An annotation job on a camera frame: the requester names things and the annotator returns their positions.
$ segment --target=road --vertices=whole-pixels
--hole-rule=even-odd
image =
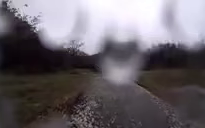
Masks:
[[[77,128],[186,128],[170,105],[144,88],[111,85],[99,77],[79,97],[70,117]]]

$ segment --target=tree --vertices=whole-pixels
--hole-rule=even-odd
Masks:
[[[84,45],[83,42],[77,41],[77,40],[71,40],[67,45],[65,46],[66,51],[71,56],[83,56],[86,55],[83,53],[80,49]]]

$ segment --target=roadside grass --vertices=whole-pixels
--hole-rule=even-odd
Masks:
[[[153,93],[188,85],[205,88],[205,70],[168,69],[143,71],[138,83]]]
[[[24,126],[47,115],[59,102],[65,102],[86,88],[86,71],[46,75],[0,75],[0,89],[15,106],[15,117]]]

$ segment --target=bare tree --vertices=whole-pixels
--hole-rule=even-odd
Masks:
[[[71,40],[69,43],[66,44],[66,51],[71,55],[71,56],[77,56],[80,55],[82,52],[80,48],[84,45],[83,42],[78,41],[78,40]]]

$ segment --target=vegetation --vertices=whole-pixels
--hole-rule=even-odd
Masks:
[[[17,121],[25,125],[49,113],[67,111],[64,103],[86,88],[88,74],[76,70],[75,74],[67,71],[45,75],[0,75],[0,88],[16,105]]]

